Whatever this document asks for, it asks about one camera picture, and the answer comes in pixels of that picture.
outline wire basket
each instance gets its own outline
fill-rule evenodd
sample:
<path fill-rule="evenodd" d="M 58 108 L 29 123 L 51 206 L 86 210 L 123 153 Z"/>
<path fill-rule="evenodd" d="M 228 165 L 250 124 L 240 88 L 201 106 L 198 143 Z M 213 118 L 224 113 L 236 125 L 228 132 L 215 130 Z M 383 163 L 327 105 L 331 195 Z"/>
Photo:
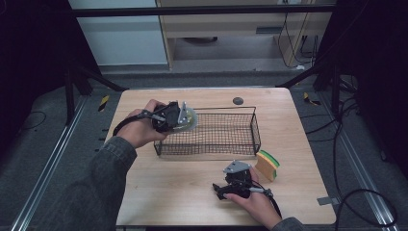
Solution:
<path fill-rule="evenodd" d="M 202 108 L 197 126 L 155 141 L 159 156 L 237 154 L 255 156 L 261 147 L 255 107 Z"/>

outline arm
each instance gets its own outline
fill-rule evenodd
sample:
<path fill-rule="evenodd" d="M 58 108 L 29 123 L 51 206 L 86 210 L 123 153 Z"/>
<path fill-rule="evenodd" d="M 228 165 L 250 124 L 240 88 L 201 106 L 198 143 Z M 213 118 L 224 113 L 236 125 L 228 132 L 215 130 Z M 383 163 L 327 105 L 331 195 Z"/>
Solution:
<path fill-rule="evenodd" d="M 255 173 L 255 170 L 250 168 L 249 171 L 251 172 L 251 178 L 256 182 L 259 182 L 258 175 Z M 308 230 L 296 218 L 282 219 L 276 212 L 273 205 L 270 203 L 269 199 L 263 193 L 252 192 L 247 199 L 232 193 L 225 194 L 224 197 L 242 206 L 254 219 L 264 225 L 268 230 Z"/>
<path fill-rule="evenodd" d="M 159 105 L 150 100 L 145 109 Z M 137 115 L 134 110 L 129 116 Z M 38 230 L 115 230 L 126 185 L 126 174 L 137 157 L 135 148 L 164 140 L 150 119 L 125 125 L 89 163 L 86 176 L 64 190 L 39 223 Z"/>

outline hand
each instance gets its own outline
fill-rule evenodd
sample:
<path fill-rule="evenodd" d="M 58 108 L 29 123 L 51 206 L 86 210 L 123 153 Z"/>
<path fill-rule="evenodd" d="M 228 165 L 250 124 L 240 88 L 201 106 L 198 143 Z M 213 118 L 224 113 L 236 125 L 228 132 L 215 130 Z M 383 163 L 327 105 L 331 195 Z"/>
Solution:
<path fill-rule="evenodd" d="M 255 170 L 250 168 L 249 171 L 252 180 L 259 182 Z M 225 194 L 224 197 L 242 206 L 254 219 L 262 223 L 268 230 L 272 229 L 282 220 L 269 199 L 263 193 L 252 192 L 247 199 L 233 193 Z"/>
<path fill-rule="evenodd" d="M 164 103 L 150 99 L 144 109 L 153 112 L 158 105 L 164 105 Z M 128 117 L 136 116 L 140 113 L 141 109 L 135 109 Z M 124 138 L 131 143 L 132 146 L 138 148 L 152 141 L 162 141 L 167 137 L 167 134 L 158 133 L 153 128 L 151 119 L 144 118 L 126 124 L 117 132 L 117 136 Z"/>

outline yellow sponge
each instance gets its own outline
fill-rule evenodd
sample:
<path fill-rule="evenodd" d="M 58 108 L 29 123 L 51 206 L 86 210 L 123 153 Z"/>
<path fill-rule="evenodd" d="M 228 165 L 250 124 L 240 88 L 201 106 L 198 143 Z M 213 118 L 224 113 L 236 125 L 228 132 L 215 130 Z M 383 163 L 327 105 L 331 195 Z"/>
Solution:
<path fill-rule="evenodd" d="M 255 167 L 270 181 L 276 178 L 276 170 L 278 169 L 279 162 L 276 161 L 269 153 L 264 150 L 260 150 L 256 154 L 258 163 Z"/>

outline finger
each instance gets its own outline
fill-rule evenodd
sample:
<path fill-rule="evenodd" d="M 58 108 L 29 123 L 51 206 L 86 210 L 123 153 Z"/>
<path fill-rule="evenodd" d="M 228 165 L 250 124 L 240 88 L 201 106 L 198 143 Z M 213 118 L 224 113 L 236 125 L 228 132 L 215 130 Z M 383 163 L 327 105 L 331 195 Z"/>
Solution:
<path fill-rule="evenodd" d="M 130 116 L 137 116 L 137 115 L 139 115 L 141 113 L 141 110 L 140 109 L 135 109 L 133 112 L 131 112 L 129 115 L 128 115 L 128 117 L 130 117 Z"/>
<path fill-rule="evenodd" d="M 246 199 L 243 197 L 240 197 L 237 194 L 233 194 L 233 193 L 227 193 L 224 195 L 225 198 L 233 201 L 234 203 L 241 205 L 242 207 L 244 207 L 244 204 L 246 202 Z"/>
<path fill-rule="evenodd" d="M 155 140 L 156 140 L 156 141 L 163 141 L 163 140 L 165 140 L 166 138 L 167 138 L 167 134 L 157 133 Z"/>
<path fill-rule="evenodd" d="M 163 132 L 163 133 L 160 133 L 160 134 L 163 134 L 163 135 L 165 135 L 167 137 L 168 135 L 170 135 L 170 132 Z"/>
<path fill-rule="evenodd" d="M 252 179 L 253 181 L 258 182 L 258 181 L 259 181 L 259 177 L 258 177 L 258 175 L 256 174 L 255 169 L 254 169 L 253 167 L 251 167 L 251 168 L 249 169 L 249 172 L 251 173 L 251 179 Z"/>
<path fill-rule="evenodd" d="M 149 111 L 149 112 L 153 112 L 154 109 L 159 105 L 165 105 L 165 104 L 160 102 L 160 101 L 157 101 L 156 99 L 150 99 L 150 101 L 147 103 L 147 105 L 146 105 L 146 107 L 144 107 L 144 109 Z"/>

